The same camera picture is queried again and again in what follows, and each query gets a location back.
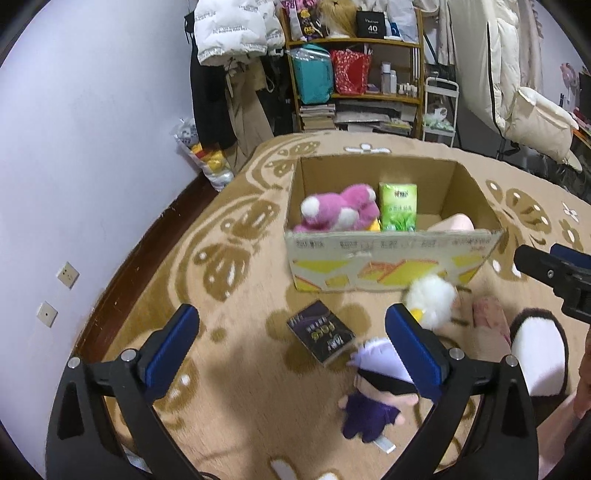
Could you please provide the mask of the stack of books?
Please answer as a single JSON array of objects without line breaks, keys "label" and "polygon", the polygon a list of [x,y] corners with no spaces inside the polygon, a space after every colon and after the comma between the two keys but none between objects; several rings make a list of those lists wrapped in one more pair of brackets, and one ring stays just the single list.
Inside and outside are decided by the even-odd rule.
[{"label": "stack of books", "polygon": [[335,130],[335,113],[337,108],[334,103],[303,105],[298,110],[301,119],[301,130]]}]

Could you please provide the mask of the white puffer jacket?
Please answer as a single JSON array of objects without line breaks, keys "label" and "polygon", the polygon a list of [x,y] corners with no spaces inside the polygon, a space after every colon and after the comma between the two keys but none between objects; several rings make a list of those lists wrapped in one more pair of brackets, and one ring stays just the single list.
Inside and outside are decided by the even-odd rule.
[{"label": "white puffer jacket", "polygon": [[286,45],[276,2],[201,0],[193,10],[193,38],[201,66],[247,64]]}]

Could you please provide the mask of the lower wall socket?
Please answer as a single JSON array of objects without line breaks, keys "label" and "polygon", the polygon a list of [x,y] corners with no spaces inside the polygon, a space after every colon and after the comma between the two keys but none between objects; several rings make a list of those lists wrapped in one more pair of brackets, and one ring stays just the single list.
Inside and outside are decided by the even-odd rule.
[{"label": "lower wall socket", "polygon": [[58,311],[47,301],[41,303],[36,313],[37,318],[48,328],[52,327],[57,315]]}]

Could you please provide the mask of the wooden shelf unit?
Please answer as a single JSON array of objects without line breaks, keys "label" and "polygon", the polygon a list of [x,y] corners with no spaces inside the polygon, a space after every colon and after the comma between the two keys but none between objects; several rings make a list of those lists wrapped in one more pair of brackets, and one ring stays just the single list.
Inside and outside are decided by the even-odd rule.
[{"label": "wooden shelf unit", "polygon": [[297,130],[419,137],[425,32],[411,1],[283,1]]}]

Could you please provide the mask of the white fluffy duck plush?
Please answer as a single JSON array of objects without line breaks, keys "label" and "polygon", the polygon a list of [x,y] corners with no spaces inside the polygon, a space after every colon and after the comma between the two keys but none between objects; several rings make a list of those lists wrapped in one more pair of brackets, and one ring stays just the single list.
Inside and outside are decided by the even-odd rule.
[{"label": "white fluffy duck plush", "polygon": [[408,288],[403,304],[419,324],[437,330],[452,320],[458,291],[439,275],[426,275]]}]

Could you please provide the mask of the yellow bear plush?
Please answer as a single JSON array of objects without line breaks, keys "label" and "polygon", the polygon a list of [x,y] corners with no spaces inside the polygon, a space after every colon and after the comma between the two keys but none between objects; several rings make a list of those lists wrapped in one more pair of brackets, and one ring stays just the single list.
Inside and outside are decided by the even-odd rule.
[{"label": "yellow bear plush", "polygon": [[380,232],[381,231],[381,224],[380,224],[380,221],[378,219],[376,219],[372,223],[372,225],[370,225],[369,231],[372,231],[372,232]]}]

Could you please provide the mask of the upper wall socket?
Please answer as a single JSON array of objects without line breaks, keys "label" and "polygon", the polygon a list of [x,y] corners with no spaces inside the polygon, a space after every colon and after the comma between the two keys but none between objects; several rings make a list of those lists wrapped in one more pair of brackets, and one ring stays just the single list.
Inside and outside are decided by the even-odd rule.
[{"label": "upper wall socket", "polygon": [[65,262],[63,267],[59,270],[56,278],[69,290],[73,288],[79,278],[78,270],[69,262]]}]

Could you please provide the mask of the pink desk fan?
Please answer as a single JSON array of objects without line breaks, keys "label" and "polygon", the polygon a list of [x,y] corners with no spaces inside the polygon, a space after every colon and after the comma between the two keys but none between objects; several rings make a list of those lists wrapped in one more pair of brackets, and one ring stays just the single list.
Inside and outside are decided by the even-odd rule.
[{"label": "pink desk fan", "polygon": [[569,110],[573,111],[577,107],[579,95],[579,73],[568,62],[560,65],[560,71],[567,91],[566,105]]}]

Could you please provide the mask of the black box numbered 40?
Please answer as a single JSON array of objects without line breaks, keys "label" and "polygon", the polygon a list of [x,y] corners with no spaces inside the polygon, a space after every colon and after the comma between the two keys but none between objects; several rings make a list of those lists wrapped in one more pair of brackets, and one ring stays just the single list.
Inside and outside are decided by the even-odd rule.
[{"label": "black box numbered 40", "polygon": [[384,13],[357,11],[356,35],[359,38],[383,39],[386,36],[386,17]]}]

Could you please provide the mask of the beige curtain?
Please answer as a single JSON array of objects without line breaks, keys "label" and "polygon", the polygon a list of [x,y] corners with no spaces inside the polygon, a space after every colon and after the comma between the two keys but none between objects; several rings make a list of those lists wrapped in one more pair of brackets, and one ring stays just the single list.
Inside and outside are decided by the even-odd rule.
[{"label": "beige curtain", "polygon": [[[452,21],[447,1],[414,1],[424,17],[437,19],[438,47],[434,58],[445,66],[457,65],[454,40],[452,34]],[[521,83],[538,92],[543,90],[541,39],[543,38],[542,25],[538,19],[533,1],[500,1],[503,9],[518,9],[519,26],[519,54]]]}]

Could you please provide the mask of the purple haired doll plush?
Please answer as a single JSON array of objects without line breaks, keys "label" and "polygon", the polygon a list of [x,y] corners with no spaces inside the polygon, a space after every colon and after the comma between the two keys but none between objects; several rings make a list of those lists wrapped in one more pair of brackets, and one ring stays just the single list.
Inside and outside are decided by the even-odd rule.
[{"label": "purple haired doll plush", "polygon": [[353,391],[339,400],[344,414],[342,436],[363,443],[380,440],[389,425],[403,425],[404,407],[419,403],[418,390],[397,350],[388,338],[376,338],[351,354],[356,369]]}]

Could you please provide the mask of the green tissue pack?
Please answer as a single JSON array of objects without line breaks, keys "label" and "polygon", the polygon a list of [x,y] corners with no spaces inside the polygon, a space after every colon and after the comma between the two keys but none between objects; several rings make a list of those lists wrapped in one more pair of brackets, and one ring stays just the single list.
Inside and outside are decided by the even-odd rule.
[{"label": "green tissue pack", "polygon": [[418,187],[415,184],[380,184],[383,231],[413,232],[417,227]]}]

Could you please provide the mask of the pink bear plush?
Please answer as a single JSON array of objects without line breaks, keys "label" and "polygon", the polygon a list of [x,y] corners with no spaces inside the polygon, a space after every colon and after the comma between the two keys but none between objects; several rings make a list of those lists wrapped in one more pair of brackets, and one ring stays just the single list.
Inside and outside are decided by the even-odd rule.
[{"label": "pink bear plush", "polygon": [[367,184],[308,196],[300,211],[301,223],[294,226],[297,233],[369,231],[380,217],[376,192]]}]

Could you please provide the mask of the beige trench coat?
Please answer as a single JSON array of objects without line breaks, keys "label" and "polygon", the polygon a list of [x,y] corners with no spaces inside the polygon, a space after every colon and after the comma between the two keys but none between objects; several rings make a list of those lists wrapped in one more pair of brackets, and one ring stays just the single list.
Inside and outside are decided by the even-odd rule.
[{"label": "beige trench coat", "polygon": [[260,60],[239,64],[226,75],[228,114],[236,142],[224,155],[233,174],[238,174],[260,144],[273,139],[269,119],[257,91],[266,89],[266,74]]}]

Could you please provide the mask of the open cardboard box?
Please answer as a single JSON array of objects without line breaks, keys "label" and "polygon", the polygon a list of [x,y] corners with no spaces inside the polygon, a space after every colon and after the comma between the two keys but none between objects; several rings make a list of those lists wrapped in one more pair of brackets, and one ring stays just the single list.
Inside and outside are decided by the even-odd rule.
[{"label": "open cardboard box", "polygon": [[[379,230],[301,230],[305,199],[356,184],[372,189]],[[465,285],[505,232],[462,163],[386,153],[298,158],[283,231],[303,292],[401,290],[425,275]]]}]

